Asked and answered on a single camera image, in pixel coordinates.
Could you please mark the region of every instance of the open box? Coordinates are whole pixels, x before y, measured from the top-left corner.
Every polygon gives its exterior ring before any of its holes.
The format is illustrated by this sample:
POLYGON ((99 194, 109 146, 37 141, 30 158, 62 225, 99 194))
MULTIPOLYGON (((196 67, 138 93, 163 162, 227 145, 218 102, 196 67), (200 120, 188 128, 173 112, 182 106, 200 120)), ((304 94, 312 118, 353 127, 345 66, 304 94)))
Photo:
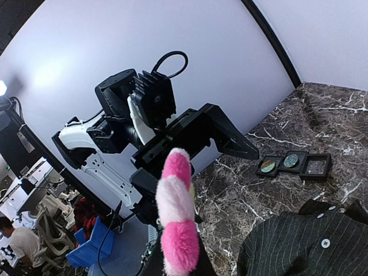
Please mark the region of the open box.
POLYGON ((332 165, 331 154, 309 154, 299 173, 301 180, 326 181, 332 165))
POLYGON ((271 155, 266 155, 263 160, 258 164, 258 168, 256 171, 256 175, 258 175, 259 177, 272 177, 275 178, 278 175, 278 168, 279 165, 282 161, 282 157, 280 156, 271 156, 271 155), (264 164, 265 162, 273 162, 273 169, 270 170, 269 172, 262 172, 262 164, 264 164))
POLYGON ((309 152, 308 151, 288 151, 285 154, 285 157, 282 159, 282 162, 280 163, 280 168, 279 171, 283 171, 283 172, 287 172, 287 173, 292 173, 292 174, 299 174, 301 172, 301 170, 303 169, 306 157, 308 156, 309 152), (285 167, 284 165, 284 161, 288 156, 292 156, 292 155, 296 155, 298 156, 298 161, 297 163, 292 166, 292 167, 285 167))

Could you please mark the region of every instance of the pink plush toy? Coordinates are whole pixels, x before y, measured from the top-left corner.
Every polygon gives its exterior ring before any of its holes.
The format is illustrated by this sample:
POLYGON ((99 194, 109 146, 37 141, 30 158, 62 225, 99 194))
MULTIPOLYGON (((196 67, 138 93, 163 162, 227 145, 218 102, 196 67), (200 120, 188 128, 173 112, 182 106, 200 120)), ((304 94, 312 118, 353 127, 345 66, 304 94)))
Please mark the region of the pink plush toy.
POLYGON ((190 196, 191 169, 188 153, 174 148, 168 155, 158 183, 156 201, 164 231, 161 237, 168 276, 187 276, 197 266, 200 246, 194 205, 190 196))

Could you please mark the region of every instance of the marble countertop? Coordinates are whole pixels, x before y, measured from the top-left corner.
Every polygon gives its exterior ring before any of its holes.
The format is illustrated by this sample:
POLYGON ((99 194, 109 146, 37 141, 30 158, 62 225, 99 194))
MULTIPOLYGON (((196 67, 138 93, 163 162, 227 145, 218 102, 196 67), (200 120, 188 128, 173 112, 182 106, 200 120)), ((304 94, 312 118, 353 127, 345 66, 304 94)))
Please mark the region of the marble countertop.
POLYGON ((193 179, 196 209, 204 219, 201 236, 218 275, 236 275, 239 247, 273 214, 297 212, 310 198, 368 207, 368 92, 304 83, 246 137, 260 158, 288 150, 330 153, 326 182, 298 175, 255 175, 260 160, 223 155, 193 179))

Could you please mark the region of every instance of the robotic arm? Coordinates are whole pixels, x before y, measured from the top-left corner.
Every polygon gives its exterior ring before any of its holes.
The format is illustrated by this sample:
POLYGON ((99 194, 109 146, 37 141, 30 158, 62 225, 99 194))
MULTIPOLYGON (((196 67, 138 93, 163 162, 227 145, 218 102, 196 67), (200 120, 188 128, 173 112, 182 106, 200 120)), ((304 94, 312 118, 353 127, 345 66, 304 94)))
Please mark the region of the robotic arm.
POLYGON ((102 110, 87 121, 74 117, 52 138, 70 166, 97 179, 142 223, 156 226, 156 184, 164 161, 174 147, 195 157, 212 138, 219 152, 244 159, 258 159, 259 153, 231 123, 219 106, 207 103, 200 110, 188 109, 175 118, 176 105, 170 78, 187 67, 180 51, 164 55, 151 73, 137 75, 125 70, 100 83, 95 93, 102 110), (171 76, 157 72, 172 55, 181 55, 185 65, 171 76), (102 159, 100 153, 119 154, 129 144, 137 148, 131 162, 137 171, 124 179, 102 159))

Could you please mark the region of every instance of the black pole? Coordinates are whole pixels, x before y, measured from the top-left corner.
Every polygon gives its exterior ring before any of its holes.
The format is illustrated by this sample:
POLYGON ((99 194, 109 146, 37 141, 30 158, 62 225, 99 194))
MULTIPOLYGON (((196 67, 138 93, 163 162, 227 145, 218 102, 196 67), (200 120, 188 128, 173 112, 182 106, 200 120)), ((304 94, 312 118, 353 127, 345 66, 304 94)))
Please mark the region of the black pole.
POLYGON ((33 131, 22 121, 18 113, 10 108, 5 111, 7 115, 18 125, 27 140, 42 151, 43 157, 47 162, 65 179, 68 185, 77 189, 88 201, 92 202, 98 210, 108 214, 111 208, 92 193, 74 174, 72 174, 65 166, 55 157, 54 154, 41 142, 41 140, 33 133, 33 131))
POLYGON ((290 80, 294 87, 298 87, 301 84, 297 71, 294 68, 292 61, 289 59, 285 49, 281 42, 278 40, 275 32, 272 30, 270 24, 267 22, 263 14, 258 9, 257 5, 252 0, 241 0, 244 6, 248 9, 254 20, 259 25, 264 35, 269 40, 271 46, 274 48, 278 58, 280 59, 283 67, 285 68, 290 80))

